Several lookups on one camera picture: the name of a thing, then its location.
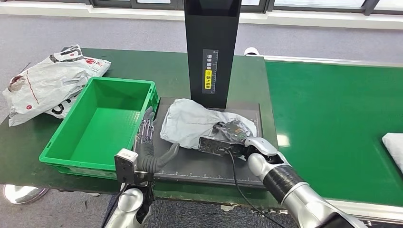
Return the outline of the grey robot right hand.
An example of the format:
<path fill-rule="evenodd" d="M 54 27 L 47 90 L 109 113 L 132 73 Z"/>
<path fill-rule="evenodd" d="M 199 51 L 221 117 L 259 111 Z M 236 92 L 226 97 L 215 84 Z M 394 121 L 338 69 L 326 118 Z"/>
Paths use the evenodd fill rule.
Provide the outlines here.
<path fill-rule="evenodd" d="M 211 133 L 215 139 L 236 143 L 242 143 L 246 138 L 253 137 L 251 129 L 241 120 L 218 122 L 212 127 Z"/>

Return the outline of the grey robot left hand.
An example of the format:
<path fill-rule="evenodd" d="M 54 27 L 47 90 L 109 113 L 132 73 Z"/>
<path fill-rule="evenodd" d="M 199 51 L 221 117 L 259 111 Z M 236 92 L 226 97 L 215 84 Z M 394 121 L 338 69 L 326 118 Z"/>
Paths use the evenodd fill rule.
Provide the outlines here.
<path fill-rule="evenodd" d="M 138 154 L 136 159 L 137 170 L 148 173 L 159 172 L 178 153 L 180 144 L 173 143 L 170 149 L 162 156 L 154 154 L 154 115 L 153 107 L 148 107 L 143 115 L 138 133 L 135 137 L 133 150 Z"/>

